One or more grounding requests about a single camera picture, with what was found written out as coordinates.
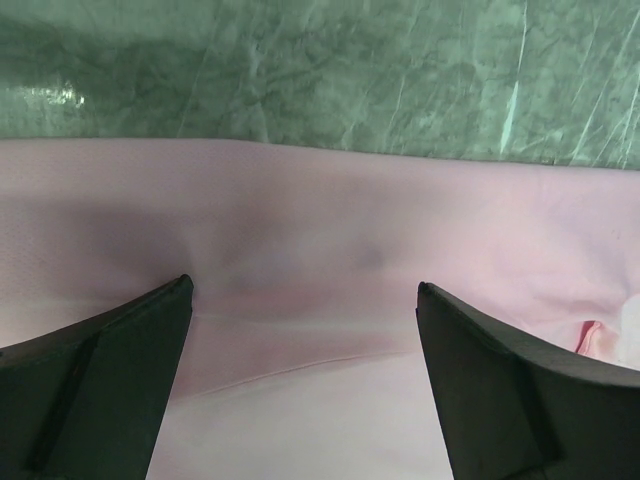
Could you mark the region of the pink t shirt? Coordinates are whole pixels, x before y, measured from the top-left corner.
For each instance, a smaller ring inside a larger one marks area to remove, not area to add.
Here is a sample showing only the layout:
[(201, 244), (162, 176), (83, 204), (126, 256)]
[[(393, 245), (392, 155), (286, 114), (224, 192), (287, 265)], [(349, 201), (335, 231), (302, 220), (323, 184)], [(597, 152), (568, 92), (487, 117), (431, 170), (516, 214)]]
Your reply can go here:
[(221, 140), (5, 140), (1, 341), (180, 275), (153, 479), (447, 479), (420, 282), (639, 365), (635, 172)]

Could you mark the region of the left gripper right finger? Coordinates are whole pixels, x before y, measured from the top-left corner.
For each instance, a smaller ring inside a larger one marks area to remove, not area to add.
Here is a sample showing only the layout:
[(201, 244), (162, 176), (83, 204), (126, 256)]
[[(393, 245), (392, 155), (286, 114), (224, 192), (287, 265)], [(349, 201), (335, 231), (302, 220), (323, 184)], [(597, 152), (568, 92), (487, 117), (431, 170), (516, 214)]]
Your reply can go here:
[(431, 283), (416, 318), (456, 479), (637, 480), (639, 373), (512, 327)]

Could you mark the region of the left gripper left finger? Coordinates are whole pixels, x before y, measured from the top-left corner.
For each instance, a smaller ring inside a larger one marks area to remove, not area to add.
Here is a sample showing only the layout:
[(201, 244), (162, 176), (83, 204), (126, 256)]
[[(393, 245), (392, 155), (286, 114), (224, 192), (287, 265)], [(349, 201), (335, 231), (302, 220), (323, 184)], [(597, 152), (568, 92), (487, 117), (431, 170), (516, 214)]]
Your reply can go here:
[(145, 478), (193, 291), (182, 275), (111, 311), (2, 348), (2, 478)]

